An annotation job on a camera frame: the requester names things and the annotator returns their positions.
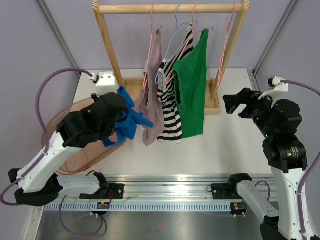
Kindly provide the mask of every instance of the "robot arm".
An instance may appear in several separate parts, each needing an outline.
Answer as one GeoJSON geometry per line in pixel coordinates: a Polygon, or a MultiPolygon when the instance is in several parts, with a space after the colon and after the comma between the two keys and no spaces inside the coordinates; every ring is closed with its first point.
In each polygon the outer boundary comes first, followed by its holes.
{"type": "Polygon", "coordinates": [[[72,155],[89,143],[104,140],[115,132],[115,123],[123,122],[128,116],[126,100],[118,95],[118,84],[112,72],[101,72],[93,76],[96,94],[94,103],[81,111],[70,112],[57,126],[49,141],[49,149],[41,161],[24,177],[22,175],[45,152],[37,156],[22,169],[11,169],[11,182],[18,182],[15,192],[18,204],[44,206],[59,195],[90,195],[103,197],[108,183],[101,173],[84,175],[59,175],[55,172],[72,155]]]}
{"type": "Polygon", "coordinates": [[[271,166],[277,187],[279,211],[277,211],[257,190],[251,179],[230,176],[230,191],[241,196],[251,207],[261,223],[264,240],[315,240],[309,221],[305,186],[298,193],[298,186],[307,169],[307,154],[303,144],[295,136],[302,121],[299,106],[287,99],[278,100],[273,106],[273,98],[288,92],[288,84],[282,78],[269,79],[274,89],[265,93],[244,88],[236,95],[225,95],[226,112],[233,114],[240,104],[246,108],[239,113],[243,119],[252,119],[265,140],[263,152],[271,166]],[[298,194],[302,196],[304,225],[301,233],[298,194]]]}

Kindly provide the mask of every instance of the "blue hanger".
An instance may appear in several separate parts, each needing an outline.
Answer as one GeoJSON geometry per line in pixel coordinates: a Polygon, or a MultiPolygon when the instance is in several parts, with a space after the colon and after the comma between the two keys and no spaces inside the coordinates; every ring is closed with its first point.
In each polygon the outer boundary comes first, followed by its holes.
{"type": "MultiPolygon", "coordinates": [[[[172,43],[172,40],[175,38],[176,34],[177,34],[177,31],[179,30],[179,28],[182,26],[182,25],[190,25],[190,23],[181,23],[179,26],[178,26],[178,17],[177,17],[177,13],[178,13],[178,8],[180,7],[182,3],[179,3],[178,6],[176,7],[176,10],[175,10],[175,14],[174,14],[174,17],[175,17],[175,31],[174,31],[174,34],[170,40],[170,43],[169,43],[169,46],[168,46],[168,49],[165,53],[165,56],[164,56],[164,59],[167,59],[167,55],[168,55],[168,52],[169,52],[169,49],[170,49],[170,46],[171,46],[171,43],[172,43]]],[[[159,81],[157,81],[158,79],[158,75],[159,75],[159,71],[157,72],[156,76],[155,76],[155,84],[158,84],[159,81]]]]}

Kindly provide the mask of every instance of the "gray wall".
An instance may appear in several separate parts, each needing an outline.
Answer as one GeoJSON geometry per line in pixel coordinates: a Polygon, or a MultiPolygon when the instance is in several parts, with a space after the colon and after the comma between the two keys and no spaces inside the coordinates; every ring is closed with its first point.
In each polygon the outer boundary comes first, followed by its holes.
{"type": "MultiPolygon", "coordinates": [[[[287,80],[301,82],[320,89],[320,1],[301,0],[290,16],[272,52],[258,72],[257,79],[263,91],[267,79],[280,75],[287,80]]],[[[296,102],[301,108],[303,121],[297,136],[307,150],[310,166],[319,153],[320,146],[320,98],[313,92],[298,86],[289,86],[285,98],[296,102]]],[[[306,182],[309,212],[320,234],[320,165],[306,182]]]]}
{"type": "MultiPolygon", "coordinates": [[[[92,10],[92,0],[45,0],[45,2],[78,65],[85,69],[110,69],[111,64],[92,10]]],[[[101,4],[109,5],[196,2],[195,0],[101,0],[101,4]]],[[[290,0],[250,1],[250,9],[230,59],[229,68],[253,69],[256,66],[289,2],[290,0]]],[[[233,0],[202,0],[201,3],[233,3],[233,0]]],[[[227,14],[195,15],[195,19],[198,20],[198,30],[215,27],[214,34],[208,42],[209,68],[219,67],[227,16],[227,14]]],[[[120,68],[142,69],[148,56],[151,16],[108,15],[106,20],[120,68]]],[[[190,23],[191,20],[191,14],[178,14],[179,23],[190,23]]],[[[155,27],[163,26],[161,43],[164,56],[175,31],[175,16],[155,14],[153,22],[155,27]]],[[[170,56],[181,44],[185,29],[186,26],[177,33],[169,52],[170,56]]]]}
{"type": "MultiPolygon", "coordinates": [[[[41,82],[53,71],[68,68],[67,59],[34,0],[2,1],[0,7],[0,191],[10,182],[8,171],[24,167],[41,149],[35,97],[41,82]]],[[[75,74],[57,77],[41,98],[48,122],[71,101],[75,74]]],[[[5,199],[14,201],[10,191],[5,199]]],[[[18,240],[31,207],[0,204],[1,239],[18,240]]]]}

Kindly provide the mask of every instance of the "clothing rack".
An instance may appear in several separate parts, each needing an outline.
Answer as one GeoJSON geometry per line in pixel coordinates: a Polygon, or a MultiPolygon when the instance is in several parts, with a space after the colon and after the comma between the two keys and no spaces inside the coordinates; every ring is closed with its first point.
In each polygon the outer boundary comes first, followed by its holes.
{"type": "MultiPolygon", "coordinates": [[[[153,6],[154,14],[174,14],[177,9],[177,4],[155,4],[153,6]]],[[[194,4],[182,4],[178,8],[179,14],[191,14],[194,4]]],[[[110,62],[120,86],[125,86],[133,100],[139,97],[144,78],[143,77],[125,77],[123,78],[120,72],[114,46],[111,41],[105,14],[151,14],[152,5],[100,5],[99,1],[94,1],[92,4],[93,12],[96,21],[100,28],[103,42],[110,62]]],[[[195,13],[236,13],[236,18],[228,38],[224,59],[221,68],[221,79],[226,71],[228,62],[236,45],[240,30],[245,21],[247,11],[249,9],[249,0],[242,0],[237,4],[199,4],[195,9],[195,13]]],[[[219,115],[220,103],[218,98],[218,74],[216,78],[207,79],[206,96],[205,96],[205,114],[219,115]]]]}

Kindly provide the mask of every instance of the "green tank top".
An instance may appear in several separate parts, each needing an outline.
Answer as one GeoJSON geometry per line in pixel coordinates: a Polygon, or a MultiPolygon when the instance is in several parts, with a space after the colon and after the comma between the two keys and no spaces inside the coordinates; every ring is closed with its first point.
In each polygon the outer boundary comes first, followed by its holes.
{"type": "Polygon", "coordinates": [[[209,30],[205,29],[196,47],[173,66],[174,91],[182,125],[182,138],[204,133],[207,43],[209,30]]]}

